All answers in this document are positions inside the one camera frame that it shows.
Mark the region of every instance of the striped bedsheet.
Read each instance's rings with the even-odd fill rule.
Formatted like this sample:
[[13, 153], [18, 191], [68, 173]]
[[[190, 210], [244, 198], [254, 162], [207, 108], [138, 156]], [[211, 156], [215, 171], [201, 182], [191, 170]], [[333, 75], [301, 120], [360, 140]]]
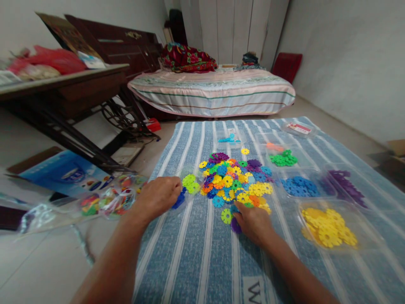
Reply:
[[159, 70], [137, 76], [128, 87], [155, 108], [177, 115], [269, 115], [290, 106], [295, 90], [264, 70], [219, 68], [204, 74]]
[[[297, 122], [313, 125], [306, 117]], [[185, 164], [198, 164], [220, 151], [216, 135], [236, 128], [247, 135], [249, 158], [263, 161], [254, 135], [282, 131], [283, 119], [180, 122], [151, 179], [170, 176]], [[386, 246], [371, 252], [333, 255], [303, 238], [294, 202], [274, 192], [271, 220], [301, 261], [342, 303], [403, 303], [405, 299], [405, 195], [338, 141], [319, 130], [313, 139], [294, 137], [312, 166], [355, 166], [373, 184], [367, 195], [385, 199], [394, 212], [366, 214]], [[239, 151], [221, 151], [246, 159]], [[244, 235], [221, 220], [221, 210], [197, 194], [179, 215], [163, 214], [148, 227], [136, 271], [135, 303], [291, 303], [273, 263]]]

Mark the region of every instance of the red plastic bag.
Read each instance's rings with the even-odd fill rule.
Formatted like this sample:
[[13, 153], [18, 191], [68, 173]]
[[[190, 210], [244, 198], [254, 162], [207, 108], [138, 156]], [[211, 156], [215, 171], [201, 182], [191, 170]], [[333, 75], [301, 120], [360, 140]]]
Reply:
[[86, 65], [71, 51], [65, 49], [47, 49], [41, 46], [34, 46], [36, 55], [16, 59], [9, 67], [8, 70], [18, 74], [28, 64], [32, 65], [49, 65], [55, 70], [58, 70], [62, 75], [73, 74], [84, 71]]

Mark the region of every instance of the label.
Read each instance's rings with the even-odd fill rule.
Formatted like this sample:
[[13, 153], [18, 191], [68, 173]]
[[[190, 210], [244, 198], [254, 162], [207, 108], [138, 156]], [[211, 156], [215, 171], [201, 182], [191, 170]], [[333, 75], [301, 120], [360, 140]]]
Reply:
[[238, 135], [237, 135], [236, 130], [234, 128], [229, 128], [228, 129], [228, 134], [229, 134], [229, 137], [231, 137], [233, 140], [235, 140], [235, 141], [240, 140], [240, 138], [238, 138]]
[[302, 126], [302, 125], [293, 123], [293, 122], [290, 122], [290, 123], [287, 125], [287, 127], [290, 128], [290, 129], [293, 129], [294, 131], [297, 131], [297, 132], [300, 132], [300, 133], [302, 133], [302, 134], [305, 134], [305, 135], [308, 135], [308, 134], [311, 132], [311, 129], [306, 128], [306, 127], [304, 127], [304, 126]]
[[243, 302], [265, 303], [265, 285], [263, 277], [243, 277]]

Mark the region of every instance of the cardboard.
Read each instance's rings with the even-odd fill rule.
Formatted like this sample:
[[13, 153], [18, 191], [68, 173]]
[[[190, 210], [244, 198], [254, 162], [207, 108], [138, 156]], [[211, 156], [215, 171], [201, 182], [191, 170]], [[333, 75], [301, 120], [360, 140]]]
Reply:
[[380, 169], [405, 186], [405, 139], [388, 141], [394, 155], [380, 165]]
[[75, 198], [105, 188], [114, 179], [70, 150], [52, 147], [7, 169], [13, 177]]

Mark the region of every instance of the red object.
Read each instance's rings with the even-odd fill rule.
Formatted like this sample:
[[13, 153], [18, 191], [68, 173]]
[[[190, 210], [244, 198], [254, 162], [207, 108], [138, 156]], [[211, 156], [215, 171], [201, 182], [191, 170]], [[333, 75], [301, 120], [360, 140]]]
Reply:
[[36, 55], [28, 58], [18, 58], [9, 67], [8, 70], [14, 74], [25, 68], [28, 64], [49, 65], [57, 70], [61, 75], [73, 74], [84, 71], [85, 64], [71, 51], [65, 49], [46, 49], [41, 46], [34, 46]]
[[292, 83], [300, 68], [301, 61], [302, 54], [279, 53], [271, 73]]
[[173, 72], [201, 73], [215, 71], [218, 65], [210, 55], [176, 42], [168, 43], [162, 51], [162, 59]]
[[160, 123], [157, 121], [156, 118], [151, 118], [149, 123], [146, 125], [151, 132], [156, 132], [161, 130]]

